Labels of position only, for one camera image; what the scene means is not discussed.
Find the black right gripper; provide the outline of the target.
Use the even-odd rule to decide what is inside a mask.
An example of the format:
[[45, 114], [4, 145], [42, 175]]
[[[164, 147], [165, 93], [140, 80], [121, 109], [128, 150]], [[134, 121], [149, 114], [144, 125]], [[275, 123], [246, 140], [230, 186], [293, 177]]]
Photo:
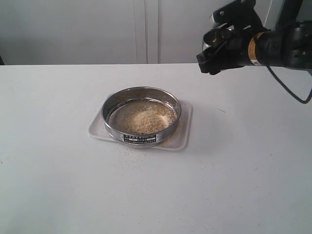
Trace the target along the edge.
[[246, 6], [241, 15], [230, 22], [214, 23], [213, 28], [228, 28], [232, 36], [217, 47], [210, 46], [196, 56], [201, 73], [216, 75], [223, 70], [252, 65], [248, 47], [258, 33], [268, 31], [255, 11], [256, 1], [245, 0]]

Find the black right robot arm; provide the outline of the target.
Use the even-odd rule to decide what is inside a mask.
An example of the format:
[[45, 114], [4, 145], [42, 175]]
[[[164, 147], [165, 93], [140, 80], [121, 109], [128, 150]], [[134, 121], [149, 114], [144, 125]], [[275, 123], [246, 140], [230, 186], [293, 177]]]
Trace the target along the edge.
[[293, 1], [289, 20], [275, 30], [263, 26], [254, 0], [234, 0], [212, 13], [214, 27], [203, 36], [196, 56], [202, 73], [244, 66], [273, 66], [295, 70], [312, 68], [312, 22], [296, 21], [301, 6]]

